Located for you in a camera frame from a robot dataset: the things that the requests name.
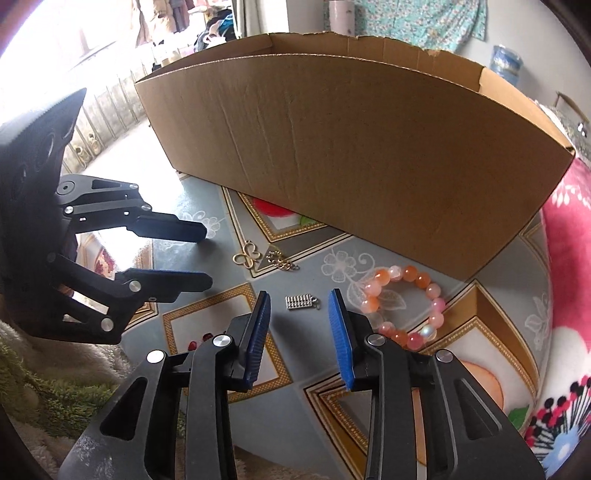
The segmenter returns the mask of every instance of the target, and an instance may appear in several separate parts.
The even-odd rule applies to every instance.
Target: open cardboard box
[[[387,38],[258,35],[136,87],[177,170],[460,280],[532,218],[573,157],[489,69]]]

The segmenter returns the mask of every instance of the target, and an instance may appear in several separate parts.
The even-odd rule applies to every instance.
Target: patterned tablecloth
[[[204,271],[214,279],[207,292],[181,294],[174,304],[147,303],[138,311],[122,341],[134,362],[153,349],[186,351],[191,341],[220,333],[231,318],[251,311],[260,290],[270,293],[272,322],[259,380],[249,394],[230,395],[238,446],[333,480],[361,478],[369,398],[347,393],[340,380],[326,299],[331,289],[340,288],[348,307],[359,310],[359,283],[376,268],[394,264],[414,264],[428,272],[447,302],[446,322],[424,351],[452,350],[515,426],[522,432],[528,427],[544,378],[551,329],[547,249],[539,215],[474,278],[462,282],[313,219],[178,174],[146,125],[107,150],[86,172],[137,183],[155,211],[208,228],[207,240],[199,245],[150,241],[124,229],[80,238],[79,262],[106,276],[137,266]],[[347,195],[346,186],[341,194]],[[248,240],[263,253],[279,249],[299,270],[280,271],[266,260],[252,270],[236,265],[232,257]],[[286,309],[286,296],[306,293],[320,299],[319,310]],[[371,316],[375,325],[386,319],[408,331],[426,321],[429,307],[417,288],[400,283],[384,290],[381,305],[380,313]],[[420,434],[417,442],[423,478]]]

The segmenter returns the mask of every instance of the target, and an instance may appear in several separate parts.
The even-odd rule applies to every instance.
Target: teal floral cloth
[[[455,52],[470,37],[485,39],[487,14],[486,0],[355,0],[355,34]],[[327,2],[325,23],[329,30]]]

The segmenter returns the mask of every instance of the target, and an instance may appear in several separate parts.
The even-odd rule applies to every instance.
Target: fuzzy blanket
[[[6,319],[0,296],[0,317]],[[132,365],[118,346],[30,337],[0,320],[0,402],[16,431],[49,473],[61,463],[92,416]],[[236,449],[239,480],[318,480]],[[184,478],[184,442],[177,442],[176,478]]]

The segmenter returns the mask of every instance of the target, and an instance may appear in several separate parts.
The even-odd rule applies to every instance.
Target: orange bead
[[[413,267],[412,265],[408,265],[404,269],[404,273],[402,274],[402,278],[406,281],[415,281],[417,279],[417,276],[418,270],[416,269],[416,267]]]
[[[414,281],[414,284],[418,288],[422,288],[424,290],[431,284],[431,277],[427,272],[421,272],[419,273],[417,279]]]
[[[383,287],[390,283],[390,272],[385,268],[379,268],[375,271],[374,279]]]
[[[361,302],[361,311],[363,313],[377,312],[379,308],[379,300],[376,297],[367,297]]]
[[[404,330],[393,330],[389,337],[400,346],[406,346],[408,342],[408,334]]]

